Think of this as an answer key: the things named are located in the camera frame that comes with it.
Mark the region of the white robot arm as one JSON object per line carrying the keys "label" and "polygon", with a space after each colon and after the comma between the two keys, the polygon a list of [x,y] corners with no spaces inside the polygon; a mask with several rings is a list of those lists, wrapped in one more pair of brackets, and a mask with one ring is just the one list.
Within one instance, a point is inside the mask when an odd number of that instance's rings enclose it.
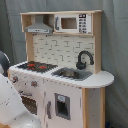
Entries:
{"label": "white robot arm", "polygon": [[27,110],[8,78],[9,63],[0,51],[0,123],[10,128],[41,128],[39,118]]}

